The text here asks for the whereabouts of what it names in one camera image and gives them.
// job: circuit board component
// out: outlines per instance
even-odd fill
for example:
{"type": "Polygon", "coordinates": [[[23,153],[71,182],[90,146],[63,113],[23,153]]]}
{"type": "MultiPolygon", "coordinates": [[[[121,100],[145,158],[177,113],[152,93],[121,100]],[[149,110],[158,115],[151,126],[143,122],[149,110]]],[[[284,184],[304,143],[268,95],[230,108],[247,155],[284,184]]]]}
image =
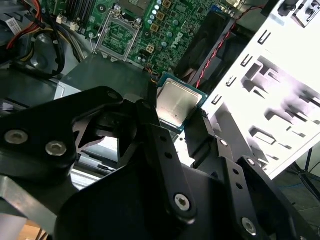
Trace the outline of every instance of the circuit board component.
{"type": "Polygon", "coordinates": [[[150,54],[152,54],[154,51],[155,51],[155,46],[149,44],[147,47],[146,47],[146,51],[150,54]]]}
{"type": "Polygon", "coordinates": [[[171,6],[171,2],[169,0],[164,0],[162,5],[166,8],[166,9],[169,9],[170,6],[171,6]]]}
{"type": "Polygon", "coordinates": [[[78,33],[100,39],[97,45],[106,55],[141,69],[148,65],[156,73],[172,73],[216,2],[220,1],[48,0],[48,8],[61,15],[60,23],[67,19],[68,26],[78,24],[78,33]],[[83,13],[70,12],[75,9],[70,3],[83,13]]]}
{"type": "Polygon", "coordinates": [[[156,33],[159,30],[159,26],[156,24],[152,24],[150,30],[156,33]]]}
{"type": "Polygon", "coordinates": [[[162,12],[158,12],[156,15],[156,18],[160,21],[162,21],[165,18],[165,14],[163,14],[162,12]]]}

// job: black wire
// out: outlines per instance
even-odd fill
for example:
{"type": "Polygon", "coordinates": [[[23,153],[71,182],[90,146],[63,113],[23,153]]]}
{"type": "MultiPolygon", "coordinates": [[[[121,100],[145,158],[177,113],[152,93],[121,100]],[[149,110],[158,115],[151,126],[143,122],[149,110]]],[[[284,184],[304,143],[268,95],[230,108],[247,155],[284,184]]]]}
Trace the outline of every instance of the black wire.
{"type": "Polygon", "coordinates": [[[308,156],[306,157],[306,163],[305,163],[305,168],[304,170],[306,172],[308,172],[309,170],[309,165],[310,165],[310,161],[311,161],[311,156],[312,156],[312,149],[313,148],[310,148],[309,151],[308,151],[308,156]]]}
{"type": "Polygon", "coordinates": [[[45,14],[43,14],[42,18],[48,20],[48,24],[51,25],[51,27],[53,29],[53,33],[54,33],[53,36],[55,39],[53,39],[53,46],[54,46],[56,53],[57,53],[57,63],[58,63],[58,69],[56,71],[53,71],[52,75],[51,75],[52,77],[54,77],[54,76],[62,73],[62,71],[65,69],[65,65],[66,65],[65,50],[64,50],[62,40],[61,40],[59,33],[58,33],[57,25],[53,21],[53,19],[51,18],[48,10],[45,12],[45,14]]]}
{"type": "Polygon", "coordinates": [[[320,164],[320,162],[318,162],[318,163],[309,171],[309,173],[311,173],[316,167],[318,167],[319,164],[320,164]]]}
{"type": "MultiPolygon", "coordinates": [[[[40,30],[38,31],[37,33],[35,33],[33,35],[33,38],[37,39],[37,37],[41,34],[45,34],[45,33],[48,33],[48,34],[51,34],[51,38],[53,37],[53,32],[51,30],[40,30]]],[[[55,49],[55,52],[56,52],[56,55],[57,55],[57,58],[59,60],[63,60],[63,62],[65,63],[65,59],[61,59],[61,55],[59,53],[59,49],[57,48],[57,44],[53,44],[54,46],[54,49],[55,49]]],[[[32,41],[31,42],[31,50],[33,49],[33,54],[30,56],[29,59],[31,59],[33,56],[34,56],[34,49],[35,49],[35,41],[32,41]]],[[[62,70],[64,69],[64,65],[63,65],[63,68],[62,68],[62,65],[60,64],[60,62],[58,61],[58,70],[57,71],[53,71],[52,73],[46,73],[46,72],[42,72],[34,67],[31,67],[29,66],[29,68],[26,68],[26,63],[25,62],[20,62],[20,61],[16,61],[12,64],[12,67],[24,72],[24,73],[27,73],[27,74],[31,74],[31,75],[34,75],[34,76],[37,76],[37,77],[40,77],[40,78],[43,78],[43,79],[51,79],[53,78],[54,76],[60,74],[62,72],[62,70]]]]}

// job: black metal bracket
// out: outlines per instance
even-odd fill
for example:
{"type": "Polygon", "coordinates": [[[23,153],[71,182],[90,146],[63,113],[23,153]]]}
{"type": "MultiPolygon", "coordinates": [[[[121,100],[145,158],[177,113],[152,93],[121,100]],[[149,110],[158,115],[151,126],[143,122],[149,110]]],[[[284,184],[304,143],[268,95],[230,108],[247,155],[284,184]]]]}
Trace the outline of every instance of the black metal bracket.
{"type": "Polygon", "coordinates": [[[111,88],[98,87],[0,118],[0,173],[42,183],[66,179],[77,153],[103,139],[87,132],[90,119],[122,102],[111,88]],[[49,154],[52,142],[65,151],[49,154]]]}
{"type": "Polygon", "coordinates": [[[299,0],[285,0],[278,9],[278,13],[281,17],[286,17],[290,12],[297,9],[297,3],[299,0]]]}
{"type": "Polygon", "coordinates": [[[256,204],[259,223],[265,229],[276,232],[277,239],[316,239],[308,223],[296,211],[288,199],[267,176],[252,157],[242,157],[237,162],[244,171],[250,186],[251,197],[256,204]]]}

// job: rectangular slot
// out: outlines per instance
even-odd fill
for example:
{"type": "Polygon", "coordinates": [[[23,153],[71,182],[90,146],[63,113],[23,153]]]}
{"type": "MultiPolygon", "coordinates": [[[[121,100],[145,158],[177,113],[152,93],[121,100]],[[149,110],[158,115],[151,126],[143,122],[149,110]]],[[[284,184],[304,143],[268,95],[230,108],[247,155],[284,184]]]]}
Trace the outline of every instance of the rectangular slot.
{"type": "Polygon", "coordinates": [[[260,37],[260,39],[258,40],[258,43],[260,45],[265,44],[265,42],[268,40],[268,38],[271,36],[271,32],[268,32],[268,30],[265,30],[265,32],[263,33],[262,37],[260,37]]]}
{"type": "Polygon", "coordinates": [[[232,76],[230,80],[226,83],[228,87],[231,87],[232,84],[237,80],[237,77],[232,76]]]}
{"type": "Polygon", "coordinates": [[[241,63],[241,66],[245,68],[253,58],[254,58],[253,56],[250,56],[250,54],[248,54],[243,60],[243,62],[241,63]]]}
{"type": "Polygon", "coordinates": [[[253,80],[263,67],[264,65],[261,62],[257,61],[253,64],[253,66],[249,69],[245,76],[249,80],[253,80]]]}
{"type": "Polygon", "coordinates": [[[214,98],[214,100],[212,101],[212,104],[213,104],[213,105],[217,105],[218,102],[219,102],[221,99],[222,99],[222,96],[217,95],[217,96],[214,98]]]}
{"type": "Polygon", "coordinates": [[[257,138],[257,139],[259,139],[269,145],[273,145],[276,142],[276,140],[271,135],[264,133],[256,128],[254,128],[250,132],[250,134],[253,138],[257,138]]]}

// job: black fan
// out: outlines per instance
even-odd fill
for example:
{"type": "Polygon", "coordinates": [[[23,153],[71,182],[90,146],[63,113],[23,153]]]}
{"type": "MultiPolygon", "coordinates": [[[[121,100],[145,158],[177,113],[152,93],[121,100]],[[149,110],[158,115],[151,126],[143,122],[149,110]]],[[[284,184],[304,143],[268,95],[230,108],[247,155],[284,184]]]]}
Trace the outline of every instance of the black fan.
{"type": "Polygon", "coordinates": [[[174,74],[181,78],[189,69],[198,70],[231,20],[226,14],[210,12],[175,68],[174,74]]]}

